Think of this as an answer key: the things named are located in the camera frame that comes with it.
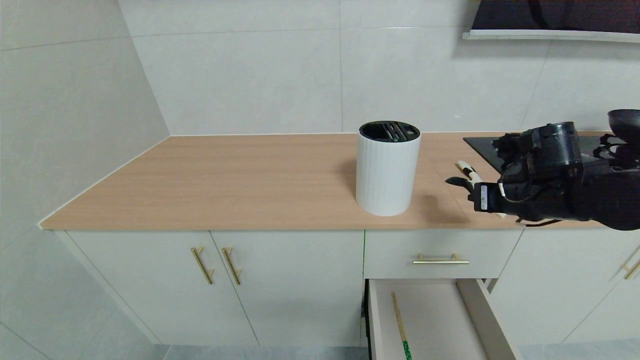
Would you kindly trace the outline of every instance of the cable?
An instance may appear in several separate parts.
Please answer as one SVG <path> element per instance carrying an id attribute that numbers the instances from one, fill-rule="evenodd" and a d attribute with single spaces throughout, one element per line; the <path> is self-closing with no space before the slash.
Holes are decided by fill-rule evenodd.
<path id="1" fill-rule="evenodd" d="M 512 204 L 519 204 L 521 202 L 525 202 L 528 200 L 533 199 L 534 197 L 538 196 L 540 193 L 542 193 L 545 190 L 548 190 L 550 187 L 549 186 L 543 186 L 542 188 L 540 188 L 537 192 L 527 196 L 524 199 L 520 199 L 520 200 L 511 200 L 507 197 L 507 194 L 504 192 L 504 185 L 502 182 L 502 178 L 504 177 L 504 174 L 506 172 L 508 172 L 509 170 L 511 170 L 512 167 L 514 167 L 515 165 L 519 164 L 518 162 L 512 162 L 506 169 L 504 169 L 504 171 L 502 172 L 502 174 L 500 174 L 500 179 L 498 179 L 497 183 L 498 183 L 498 189 L 500 189 L 500 195 L 502 195 L 502 197 L 504 198 L 504 200 L 507 200 L 508 202 L 512 203 Z"/>
<path id="2" fill-rule="evenodd" d="M 516 223 L 517 223 L 518 225 L 523 225 L 523 226 L 526 226 L 526 227 L 541 227 L 541 226 L 546 226 L 546 225 L 555 224 L 555 223 L 558 223 L 558 222 L 560 222 L 560 221 L 562 221 L 562 220 L 554 219 L 554 220 L 549 220 L 549 221 L 541 222 L 541 223 L 539 223 L 539 224 L 523 224 L 523 223 L 522 223 L 522 218 L 518 218 L 518 220 L 516 220 Z"/>

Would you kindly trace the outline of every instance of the green chopstick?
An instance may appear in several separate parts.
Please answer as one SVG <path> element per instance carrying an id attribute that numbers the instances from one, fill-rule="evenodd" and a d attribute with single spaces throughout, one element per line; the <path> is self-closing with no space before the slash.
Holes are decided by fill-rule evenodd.
<path id="1" fill-rule="evenodd" d="M 394 309 L 396 310 L 396 320 L 398 321 L 398 327 L 400 328 L 400 338 L 402 339 L 404 356 L 406 357 L 406 360 L 412 360 L 411 351 L 409 351 L 409 342 L 406 340 L 406 335 L 404 334 L 404 326 L 402 325 L 402 316 L 400 316 L 400 309 L 398 308 L 398 303 L 396 301 L 396 293 L 394 291 L 391 292 L 391 298 L 394 300 Z"/>

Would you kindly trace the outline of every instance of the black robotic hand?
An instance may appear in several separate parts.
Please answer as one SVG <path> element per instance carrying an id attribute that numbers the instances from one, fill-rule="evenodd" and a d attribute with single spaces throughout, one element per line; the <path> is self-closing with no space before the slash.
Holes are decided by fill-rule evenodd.
<path id="1" fill-rule="evenodd" d="M 474 183 L 471 189 L 447 180 L 469 190 L 476 211 L 640 229 L 640 169 L 608 159 L 583 162 L 573 122 L 506 134 L 493 146 L 504 160 L 498 182 Z"/>

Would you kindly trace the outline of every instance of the brass handle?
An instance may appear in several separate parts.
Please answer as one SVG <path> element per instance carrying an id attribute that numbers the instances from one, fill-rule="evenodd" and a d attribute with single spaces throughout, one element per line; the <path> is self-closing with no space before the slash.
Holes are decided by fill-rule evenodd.
<path id="1" fill-rule="evenodd" d="M 629 268 L 629 266 L 627 266 L 626 264 L 622 265 L 622 268 L 627 271 L 627 274 L 625 275 L 625 280 L 629 280 L 634 275 L 634 273 L 640 268 L 640 259 L 632 268 Z"/>
<path id="2" fill-rule="evenodd" d="M 454 252 L 451 254 L 451 259 L 425 259 L 422 257 L 422 253 L 418 254 L 418 259 L 413 260 L 413 263 L 416 265 L 427 265 L 427 264 L 445 264 L 445 265 L 469 265 L 469 260 L 462 260 L 458 257 L 458 255 Z"/>
<path id="3" fill-rule="evenodd" d="M 227 264 L 229 264 L 229 268 L 231 269 L 231 274 L 234 275 L 236 284 L 240 285 L 240 273 L 242 272 L 242 269 L 236 270 L 236 268 L 234 267 L 234 264 L 231 262 L 231 258 L 229 257 L 231 255 L 231 250 L 233 249 L 234 249 L 233 246 L 223 247 L 222 253 L 225 255 L 225 259 L 227 259 Z"/>
<path id="4" fill-rule="evenodd" d="M 198 266 L 200 267 L 200 269 L 202 270 L 202 274 L 204 275 L 204 278 L 207 279 L 207 282 L 209 283 L 209 285 L 213 285 L 213 282 L 211 281 L 211 275 L 213 275 L 213 269 L 207 271 L 204 268 L 204 265 L 202 264 L 202 261 L 200 260 L 200 253 L 202 252 L 202 249 L 204 249 L 204 247 L 199 247 L 197 250 L 196 248 L 192 247 L 191 248 L 191 253 L 193 254 L 193 257 L 196 258 L 196 262 L 198 263 Z"/>

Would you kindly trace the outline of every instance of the white cylindrical container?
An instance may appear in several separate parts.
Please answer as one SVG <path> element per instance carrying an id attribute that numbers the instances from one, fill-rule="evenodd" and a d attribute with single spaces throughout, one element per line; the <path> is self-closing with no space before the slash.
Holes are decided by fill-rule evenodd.
<path id="1" fill-rule="evenodd" d="M 356 201 L 381 217 L 405 212 L 411 204 L 420 131 L 397 121 L 369 122 L 360 127 Z"/>

